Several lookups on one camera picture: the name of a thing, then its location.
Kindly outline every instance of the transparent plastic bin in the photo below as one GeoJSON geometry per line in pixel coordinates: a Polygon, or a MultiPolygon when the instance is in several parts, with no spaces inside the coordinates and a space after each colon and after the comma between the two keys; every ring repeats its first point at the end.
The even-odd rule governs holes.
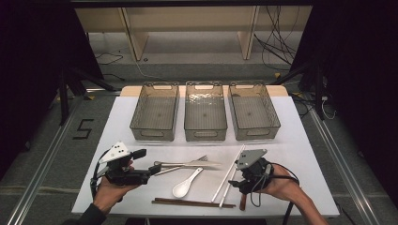
{"type": "Polygon", "coordinates": [[[224,141],[227,124],[221,82],[187,82],[185,137],[187,142],[224,141]]]}
{"type": "Polygon", "coordinates": [[[231,82],[228,100],[237,141],[275,138],[281,123],[262,81],[231,82]]]}
{"type": "Polygon", "coordinates": [[[173,141],[179,91],[177,82],[144,83],[130,128],[136,140],[173,141]]]}

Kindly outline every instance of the white tabletop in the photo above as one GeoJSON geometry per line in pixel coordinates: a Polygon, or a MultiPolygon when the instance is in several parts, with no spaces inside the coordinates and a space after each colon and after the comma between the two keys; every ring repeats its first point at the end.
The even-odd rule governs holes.
{"type": "MultiPolygon", "coordinates": [[[[134,168],[139,170],[146,170],[153,165],[155,160],[184,162],[197,159],[203,155],[207,155],[208,160],[220,162],[221,166],[204,169],[193,181],[188,194],[182,198],[183,200],[200,202],[211,201],[242,144],[245,144],[246,150],[265,148],[268,152],[264,155],[264,158],[271,162],[280,163],[295,173],[300,185],[313,199],[323,216],[328,218],[339,216],[291,97],[271,97],[281,122],[281,128],[275,139],[251,142],[236,141],[229,104],[226,98],[225,109],[228,129],[225,141],[186,142],[183,125],[185,105],[183,97],[179,102],[176,138],[173,142],[135,141],[130,130],[130,121],[137,100],[138,97],[116,98],[72,213],[83,213],[92,202],[89,181],[95,165],[104,151],[108,150],[116,142],[121,141],[131,151],[141,148],[146,149],[146,157],[139,158],[133,162],[134,168]]],[[[234,187],[229,188],[224,202],[237,206],[232,209],[151,203],[155,198],[173,199],[173,187],[188,178],[193,173],[193,170],[180,169],[159,176],[151,176],[147,185],[130,191],[122,202],[114,206],[111,214],[148,218],[199,218],[203,216],[215,218],[263,218],[282,217],[286,211],[288,202],[280,201],[266,194],[261,195],[261,207],[252,205],[250,195],[248,195],[246,210],[240,211],[238,206],[241,194],[234,187]]],[[[234,179],[240,181],[242,179],[241,172],[236,172],[234,179]]],[[[225,182],[215,203],[220,202],[226,186],[227,183],[225,182]]],[[[258,204],[259,194],[253,194],[253,201],[258,204]]],[[[299,210],[294,207],[291,215],[300,215],[299,210]]]]}

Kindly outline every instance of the sleeve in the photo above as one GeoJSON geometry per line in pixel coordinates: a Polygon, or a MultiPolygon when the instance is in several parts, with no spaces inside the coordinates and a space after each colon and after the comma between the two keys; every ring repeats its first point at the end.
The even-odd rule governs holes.
{"type": "Polygon", "coordinates": [[[62,225],[98,225],[105,221],[106,216],[93,203],[88,206],[79,219],[68,219],[62,225]]]}

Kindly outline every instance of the wooden edge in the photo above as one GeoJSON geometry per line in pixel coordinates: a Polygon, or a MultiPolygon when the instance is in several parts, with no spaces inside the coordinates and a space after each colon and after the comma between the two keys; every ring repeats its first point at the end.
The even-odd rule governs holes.
{"type": "MultiPolygon", "coordinates": [[[[179,86],[179,94],[181,97],[185,97],[185,85],[179,86]]],[[[282,85],[267,85],[268,93],[271,97],[287,97],[286,88],[282,85]]],[[[139,97],[141,92],[141,86],[125,86],[120,92],[121,97],[139,97]]],[[[223,86],[223,92],[225,96],[228,96],[228,85],[223,86]]]]}

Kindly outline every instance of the plastic spoon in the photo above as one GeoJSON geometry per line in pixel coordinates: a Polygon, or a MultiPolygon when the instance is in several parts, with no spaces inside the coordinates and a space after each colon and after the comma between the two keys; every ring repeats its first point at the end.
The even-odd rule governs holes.
{"type": "Polygon", "coordinates": [[[182,198],[184,197],[187,193],[188,190],[190,189],[191,183],[193,181],[193,179],[196,177],[197,174],[199,174],[201,171],[203,170],[202,167],[199,167],[198,169],[196,169],[196,171],[185,181],[179,183],[178,185],[176,185],[173,188],[173,195],[176,198],[182,198]]]}

